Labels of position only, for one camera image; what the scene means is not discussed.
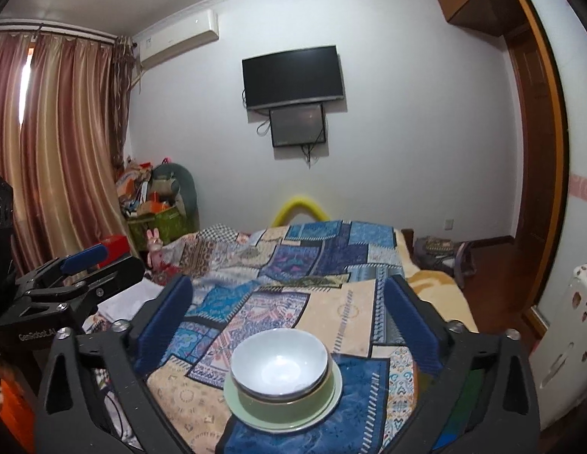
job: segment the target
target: brown patterned curtain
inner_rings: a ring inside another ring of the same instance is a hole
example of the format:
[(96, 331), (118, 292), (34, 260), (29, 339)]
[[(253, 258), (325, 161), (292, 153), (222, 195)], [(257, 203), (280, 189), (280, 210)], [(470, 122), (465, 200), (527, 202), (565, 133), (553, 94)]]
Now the brown patterned curtain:
[(112, 45), (41, 34), (22, 125), (25, 268), (127, 233), (107, 139)]
[(0, 33), (0, 175), (14, 188), (14, 228), (12, 254), (20, 270), (24, 259), (19, 234), (26, 225), (26, 210), (20, 173), (20, 81), (31, 36)]
[(112, 53), (107, 142), (115, 178), (123, 171), (123, 145), (128, 132), (129, 96), (136, 60), (131, 37), (118, 37)]

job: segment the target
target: yellow tube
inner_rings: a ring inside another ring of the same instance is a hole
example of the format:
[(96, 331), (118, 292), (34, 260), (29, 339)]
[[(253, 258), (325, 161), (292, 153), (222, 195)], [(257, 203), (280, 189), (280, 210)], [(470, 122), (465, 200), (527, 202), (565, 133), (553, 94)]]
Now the yellow tube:
[(312, 215), (316, 221), (325, 222), (331, 220), (329, 216), (323, 211), (323, 209), (313, 200), (305, 196), (294, 196), (288, 200), (279, 210), (276, 218), (272, 222), (273, 227), (279, 227), (286, 225), (287, 217), (296, 208), (302, 208)]

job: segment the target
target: curtain rod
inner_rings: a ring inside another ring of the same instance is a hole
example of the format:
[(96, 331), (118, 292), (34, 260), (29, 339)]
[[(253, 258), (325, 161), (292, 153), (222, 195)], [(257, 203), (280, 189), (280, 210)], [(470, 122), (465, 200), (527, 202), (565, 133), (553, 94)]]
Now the curtain rod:
[(117, 36), (76, 25), (32, 19), (0, 19), (0, 31), (46, 31), (114, 44)]

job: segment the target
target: bolt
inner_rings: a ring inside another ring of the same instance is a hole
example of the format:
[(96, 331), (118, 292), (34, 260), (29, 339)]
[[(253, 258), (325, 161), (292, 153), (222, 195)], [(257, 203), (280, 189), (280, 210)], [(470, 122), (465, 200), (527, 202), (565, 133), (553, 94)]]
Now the bolt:
[(61, 327), (58, 329), (56, 336), (58, 339), (68, 338), (72, 334), (72, 329), (70, 327)]
[(449, 331), (453, 331), (454, 333), (460, 334), (464, 332), (464, 329), (466, 329), (466, 327), (464, 326), (464, 323), (462, 323), (462, 321), (454, 319), (453, 321), (449, 321), (447, 323), (447, 329)]
[(506, 329), (506, 336), (514, 341), (519, 341), (520, 339), (520, 333), (512, 328)]
[(129, 321), (126, 319), (119, 319), (118, 321), (115, 321), (114, 323), (112, 323), (111, 329), (115, 333), (121, 333), (121, 332), (129, 329)]

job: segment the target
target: green bowl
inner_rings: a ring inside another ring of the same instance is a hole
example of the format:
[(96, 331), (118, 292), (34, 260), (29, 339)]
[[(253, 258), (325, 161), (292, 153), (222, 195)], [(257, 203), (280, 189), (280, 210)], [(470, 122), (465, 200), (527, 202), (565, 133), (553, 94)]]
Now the green bowl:
[(312, 393), (303, 398), (288, 403), (268, 403), (249, 397), (243, 391), (236, 389), (232, 377), (227, 378), (224, 384), (224, 393), (237, 394), (238, 403), (245, 413), (255, 420), (270, 424), (292, 426), (306, 422), (320, 414), (331, 401), (335, 392), (335, 378), (330, 370), (325, 381)]

